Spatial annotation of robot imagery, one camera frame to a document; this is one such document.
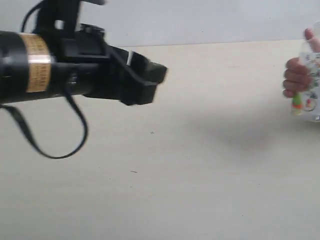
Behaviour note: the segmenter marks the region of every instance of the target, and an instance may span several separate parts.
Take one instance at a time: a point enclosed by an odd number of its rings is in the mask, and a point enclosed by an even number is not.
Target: finger
[[[315,34],[310,28],[304,30],[304,37],[309,43],[310,48],[313,52],[319,53],[320,52],[320,40],[315,37]]]
[[[284,78],[290,82],[295,82],[306,86],[308,86],[312,80],[310,76],[296,74],[288,69],[284,72]]]
[[[294,91],[291,91],[291,90],[283,90],[283,96],[285,96],[286,98],[293,98],[295,95],[295,92]]]
[[[299,58],[295,57],[290,59],[285,67],[289,69],[291,72],[294,72],[296,74],[301,74],[301,75],[307,75],[308,74],[308,69],[306,66],[303,66],[299,63]]]
[[[290,90],[290,91],[294,91],[294,92],[304,92],[308,88],[308,86],[306,86],[304,84],[292,82],[289,80],[283,81],[283,87],[286,90]]]

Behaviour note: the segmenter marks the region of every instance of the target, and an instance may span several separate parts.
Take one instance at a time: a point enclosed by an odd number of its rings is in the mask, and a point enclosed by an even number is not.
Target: white wall
[[[90,138],[66,160],[40,157],[1,112],[0,239],[319,240],[320,129],[281,89],[299,46],[139,47],[170,68],[155,102],[78,97]],[[76,145],[63,99],[17,105],[48,152]]]
[[[2,0],[0,29],[18,31],[37,2]],[[85,4],[81,20],[104,27],[117,46],[290,40],[320,20],[320,1],[110,0]]]

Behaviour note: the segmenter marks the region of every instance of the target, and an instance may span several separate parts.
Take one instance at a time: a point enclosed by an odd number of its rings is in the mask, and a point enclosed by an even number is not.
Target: table surface
[[[153,104],[77,97],[75,157],[42,158],[1,113],[2,240],[318,240],[320,124],[290,115],[301,41],[135,48],[169,67]],[[80,139],[63,99],[15,104],[41,146]]]

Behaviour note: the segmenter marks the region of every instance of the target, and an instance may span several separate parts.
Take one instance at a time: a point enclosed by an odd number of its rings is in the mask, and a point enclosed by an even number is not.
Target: clear bottle
[[[311,84],[304,92],[294,95],[291,104],[291,113],[294,116],[310,121],[320,122],[320,50],[315,52],[313,43],[320,42],[320,21],[313,25],[314,38],[304,41],[301,46],[299,60],[308,68]]]

